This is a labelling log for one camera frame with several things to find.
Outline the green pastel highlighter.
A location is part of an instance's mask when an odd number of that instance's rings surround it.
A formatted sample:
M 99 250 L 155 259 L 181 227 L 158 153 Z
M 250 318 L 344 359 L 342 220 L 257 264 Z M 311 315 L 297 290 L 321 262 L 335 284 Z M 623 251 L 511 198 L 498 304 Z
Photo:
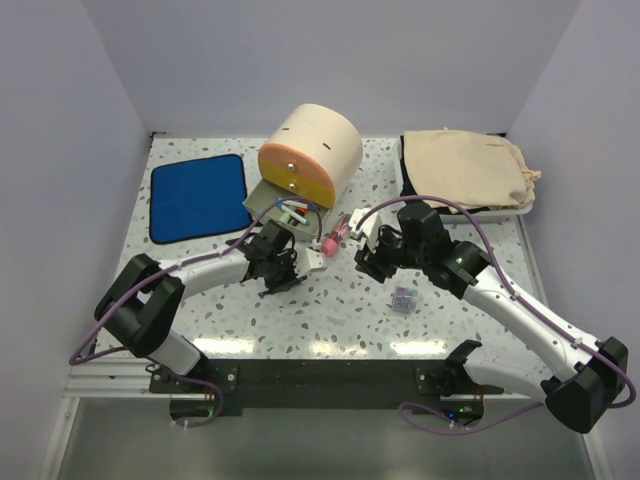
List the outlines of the green pastel highlighter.
M 289 215 L 291 218 L 295 219 L 297 222 L 299 222 L 301 224 L 304 224 L 304 225 L 306 225 L 308 223 L 307 220 L 303 216 L 299 215 L 297 212 L 295 212 L 293 210 L 290 210 L 290 209 L 285 209 L 284 206 L 282 207 L 282 210 L 287 215 Z

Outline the white blue pen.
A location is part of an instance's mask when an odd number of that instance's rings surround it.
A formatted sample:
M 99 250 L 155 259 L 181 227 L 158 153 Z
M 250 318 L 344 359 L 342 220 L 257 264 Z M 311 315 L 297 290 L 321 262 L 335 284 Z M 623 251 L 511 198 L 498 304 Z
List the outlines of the white blue pen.
M 279 199 L 276 202 L 276 207 L 283 211 L 295 212 L 299 208 L 299 203 L 293 200 Z
M 318 211 L 318 207 L 313 203 L 305 203 L 295 200 L 286 200 L 284 203 L 296 209 Z

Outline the grey bottom drawer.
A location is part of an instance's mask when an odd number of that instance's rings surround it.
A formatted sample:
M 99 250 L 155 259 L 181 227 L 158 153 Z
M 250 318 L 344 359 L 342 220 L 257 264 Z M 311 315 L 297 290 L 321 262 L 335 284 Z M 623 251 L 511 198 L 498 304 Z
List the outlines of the grey bottom drawer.
M 329 214 L 329 210 L 319 204 L 313 203 L 318 207 L 321 214 L 319 225 L 311 227 L 301 225 L 295 219 L 287 215 L 283 210 L 276 207 L 279 199 L 295 200 L 299 202 L 312 203 L 310 200 L 293 195 L 280 187 L 277 187 L 265 180 L 260 180 L 255 188 L 248 194 L 243 205 L 250 213 L 254 220 L 264 224 L 267 220 L 274 220 L 277 224 L 288 229 L 294 234 L 294 237 L 300 241 L 311 241 L 313 239 L 320 240 L 324 233 L 328 230 L 324 223 Z

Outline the dark purple pen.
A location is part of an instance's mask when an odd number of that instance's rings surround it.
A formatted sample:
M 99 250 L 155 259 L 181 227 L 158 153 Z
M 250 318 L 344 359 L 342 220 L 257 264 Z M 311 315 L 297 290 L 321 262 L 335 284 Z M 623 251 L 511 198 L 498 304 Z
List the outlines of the dark purple pen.
M 258 293 L 260 298 L 263 298 L 265 296 L 268 295 L 274 295 L 277 293 L 281 293 L 281 292 L 287 292 L 289 290 L 291 290 L 292 288 L 294 288 L 295 286 L 301 284 L 303 282 L 303 279 L 296 279 L 296 280 L 292 280 L 286 283 L 282 283 L 279 285 L 272 285 L 271 287 L 267 288 L 264 291 L 261 291 Z

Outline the black orange highlighter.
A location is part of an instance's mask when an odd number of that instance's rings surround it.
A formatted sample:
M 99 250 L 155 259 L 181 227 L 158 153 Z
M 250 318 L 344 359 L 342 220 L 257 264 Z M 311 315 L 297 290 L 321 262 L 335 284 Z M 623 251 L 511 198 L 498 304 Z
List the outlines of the black orange highlighter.
M 295 212 L 297 212 L 299 215 L 303 216 L 306 220 L 307 220 L 307 224 L 301 224 L 304 226 L 308 226 L 311 227 L 312 225 L 319 225 L 320 224 L 320 220 L 321 220 L 321 214 L 319 211 L 312 211 L 312 210 L 301 210 L 301 209 L 297 209 Z

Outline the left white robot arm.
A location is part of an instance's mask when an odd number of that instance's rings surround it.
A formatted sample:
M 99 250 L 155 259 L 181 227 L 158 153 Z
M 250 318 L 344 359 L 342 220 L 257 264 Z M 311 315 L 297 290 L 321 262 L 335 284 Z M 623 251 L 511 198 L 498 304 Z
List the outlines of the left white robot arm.
M 94 317 L 137 358 L 148 358 L 172 371 L 185 392 L 207 380 L 206 356 L 173 330 L 182 302 L 225 284 L 261 279 L 265 293 L 286 291 L 302 281 L 296 272 L 294 234 L 268 221 L 247 241 L 238 239 L 223 253 L 212 252 L 181 262 L 160 262 L 146 254 L 131 258 L 98 303 Z

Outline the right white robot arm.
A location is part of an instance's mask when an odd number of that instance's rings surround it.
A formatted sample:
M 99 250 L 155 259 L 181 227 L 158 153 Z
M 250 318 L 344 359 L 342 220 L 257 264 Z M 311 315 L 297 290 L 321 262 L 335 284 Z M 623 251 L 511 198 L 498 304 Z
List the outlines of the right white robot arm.
M 480 342 L 465 341 L 446 360 L 445 379 L 452 390 L 495 386 L 527 396 L 581 434 L 607 410 L 635 400 L 624 343 L 615 337 L 600 340 L 552 312 L 504 273 L 489 244 L 452 239 L 423 197 L 403 201 L 397 228 L 381 222 L 378 207 L 354 211 L 352 236 L 361 242 L 354 257 L 357 270 L 380 283 L 400 269 L 422 272 L 435 287 L 499 322 L 546 367 L 536 375 L 502 365 L 497 354 L 482 352 Z

